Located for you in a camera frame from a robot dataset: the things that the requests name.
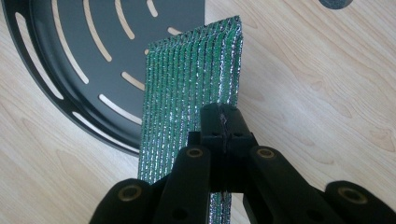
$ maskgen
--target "black plastic part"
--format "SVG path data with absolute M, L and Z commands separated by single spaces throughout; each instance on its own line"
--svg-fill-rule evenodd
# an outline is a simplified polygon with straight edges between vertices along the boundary
M 210 151 L 184 147 L 178 154 L 153 223 L 207 223 Z
M 53 1 L 55 0 L 2 0 L 8 29 L 22 60 L 37 85 L 68 118 L 111 146 L 137 155 L 141 125 L 105 105 L 99 95 L 103 94 L 124 111 L 142 118 L 143 91 L 127 82 L 121 73 L 125 71 L 144 83 L 144 51 L 148 43 L 168 37 L 170 34 L 167 29 L 170 26 L 179 31 L 188 31 L 204 25 L 205 1 L 155 0 L 153 3 L 158 17 L 154 18 L 147 1 L 121 0 L 125 19 L 134 32 L 134 39 L 131 40 L 120 24 L 115 1 L 91 0 L 89 9 L 93 24 L 112 57 L 111 62 L 108 62 L 93 41 L 83 1 L 57 0 L 65 40 L 79 67 L 89 79 L 88 84 L 81 80 L 66 57 L 55 27 Z M 16 13 L 25 18 L 35 53 L 63 99 L 56 97 L 37 71 L 21 37 Z M 76 113 L 110 138 L 81 121 L 75 116 Z
M 244 192 L 243 204 L 251 224 L 274 223 L 270 209 L 255 186 Z
M 128 202 L 120 199 L 120 192 L 129 186 L 138 186 L 141 191 Z M 142 180 L 127 179 L 116 184 L 99 203 L 92 216 L 91 224 L 148 223 L 151 186 Z
M 262 157 L 261 149 L 274 154 Z M 275 223 L 345 223 L 277 150 L 254 147 L 249 154 L 250 178 Z
M 201 144 L 201 133 L 200 132 L 189 132 L 187 139 L 187 146 L 200 145 Z
M 243 192 L 248 152 L 257 141 L 234 106 L 210 104 L 201 109 L 201 143 L 212 155 L 211 190 Z
M 390 207 L 367 189 L 348 181 L 330 183 L 324 197 L 348 223 L 396 223 L 396 213 Z

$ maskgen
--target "curved slot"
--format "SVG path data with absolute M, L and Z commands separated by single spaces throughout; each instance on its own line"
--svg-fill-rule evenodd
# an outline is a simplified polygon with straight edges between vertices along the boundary
M 119 20 L 122 25 L 122 28 L 124 29 L 125 33 L 128 35 L 130 39 L 134 39 L 134 32 L 132 32 L 132 29 L 129 26 L 123 14 L 121 0 L 116 0 L 115 4 L 116 4 L 117 15 L 119 16 Z
M 66 54 L 67 59 L 72 64 L 74 70 L 78 74 L 79 78 L 85 84 L 88 84 L 90 80 L 85 76 L 84 72 L 79 67 L 76 59 L 74 58 L 69 45 L 66 42 L 66 38 L 64 37 L 64 30 L 62 28 L 61 20 L 59 18 L 59 11 L 58 11 L 58 0 L 52 0 L 52 12 L 53 12 L 53 19 L 55 21 L 56 32 L 58 33 L 59 40 L 61 41 L 62 47 L 64 48 L 64 53 Z
M 47 84 L 47 87 L 52 91 L 52 94 L 54 96 L 56 96 L 58 99 L 63 100 L 64 96 L 55 87 L 55 85 L 53 84 L 49 75 L 47 74 L 47 72 L 41 65 L 40 61 L 38 60 L 38 56 L 35 53 L 35 49 L 33 47 L 32 40 L 29 37 L 29 32 L 27 30 L 25 18 L 18 12 L 15 14 L 15 18 L 17 19 L 17 24 L 21 31 L 23 43 L 24 43 L 27 51 L 29 52 L 29 56 L 31 57 L 33 63 L 35 64 L 35 68 L 37 69 L 40 76 L 43 78 L 44 82 Z
M 175 27 L 169 26 L 167 29 L 168 33 L 171 35 L 180 35 L 182 32 L 175 29 Z
M 102 132 L 101 130 L 99 130 L 98 128 L 96 128 L 93 124 L 91 124 L 89 121 L 87 121 L 86 119 L 84 119 L 84 117 L 82 117 L 78 112 L 73 111 L 73 115 L 74 117 L 76 117 L 77 119 L 79 119 L 82 123 L 84 123 L 85 125 L 87 125 L 90 129 L 94 130 L 96 133 L 99 133 L 101 136 L 103 136 L 104 138 L 108 139 L 109 141 L 121 146 L 121 147 L 125 147 L 128 148 L 129 150 L 135 152 L 135 153 L 139 153 L 139 150 L 137 150 L 134 147 L 130 147 L 122 142 L 120 142 L 119 140 L 114 139 L 113 137 L 109 136 L 108 134 Z
M 154 2 L 152 0 L 147 0 L 148 10 L 152 17 L 158 17 L 157 9 L 155 9 Z
M 107 97 L 105 97 L 103 94 L 99 95 L 99 99 L 108 107 L 110 107 L 112 110 L 114 110 L 115 112 L 117 112 L 119 115 L 125 117 L 126 119 L 130 120 L 133 123 L 142 125 L 142 119 L 138 118 L 135 115 L 130 114 L 128 111 L 122 109 L 121 107 L 119 107 L 118 105 L 114 104 L 113 102 L 111 102 L 109 99 L 107 99 Z
M 96 32 L 95 25 L 93 24 L 91 9 L 90 9 L 90 0 L 83 0 L 84 5 L 84 12 L 85 12 L 85 19 L 87 20 L 88 27 L 90 29 L 93 41 L 95 42 L 96 46 L 98 47 L 99 51 L 105 57 L 108 62 L 111 62 L 112 58 L 111 55 L 108 53 L 107 49 L 102 43 L 98 33 Z
M 145 90 L 145 84 L 139 82 L 136 78 L 132 77 L 129 75 L 127 72 L 122 72 L 121 76 L 127 80 L 129 83 L 137 87 L 139 90 L 144 91 Z

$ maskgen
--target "black round object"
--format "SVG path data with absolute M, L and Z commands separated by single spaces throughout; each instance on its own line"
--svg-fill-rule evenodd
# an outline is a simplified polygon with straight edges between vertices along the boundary
M 79 127 L 137 155 L 148 43 L 168 37 L 173 28 L 203 25 L 205 1 L 2 1 L 17 50 L 41 90 Z M 58 92 L 38 72 L 18 14 Z
M 319 2 L 329 9 L 343 9 L 349 6 L 353 0 L 319 0 Z

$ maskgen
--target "wooden floor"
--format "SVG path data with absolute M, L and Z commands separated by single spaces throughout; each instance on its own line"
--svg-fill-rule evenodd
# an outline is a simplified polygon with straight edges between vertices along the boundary
M 238 107 L 259 143 L 279 149 L 314 187 L 349 180 L 393 209 L 395 11 L 394 0 L 337 11 L 316 0 L 206 0 L 206 23 L 241 15 Z M 136 177 L 138 160 L 51 104 L 3 15 L 0 43 L 0 223 L 87 223 L 110 187 Z M 232 223 L 248 222 L 240 199 Z

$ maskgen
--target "light wood surface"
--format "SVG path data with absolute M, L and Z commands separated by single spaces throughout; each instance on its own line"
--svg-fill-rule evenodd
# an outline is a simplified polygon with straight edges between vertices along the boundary
M 314 187 L 357 183 L 396 209 L 396 2 L 206 0 L 241 15 L 238 107 Z M 87 223 L 137 158 L 84 133 L 34 83 L 0 16 L 0 223 Z M 247 223 L 241 195 L 232 223 Z

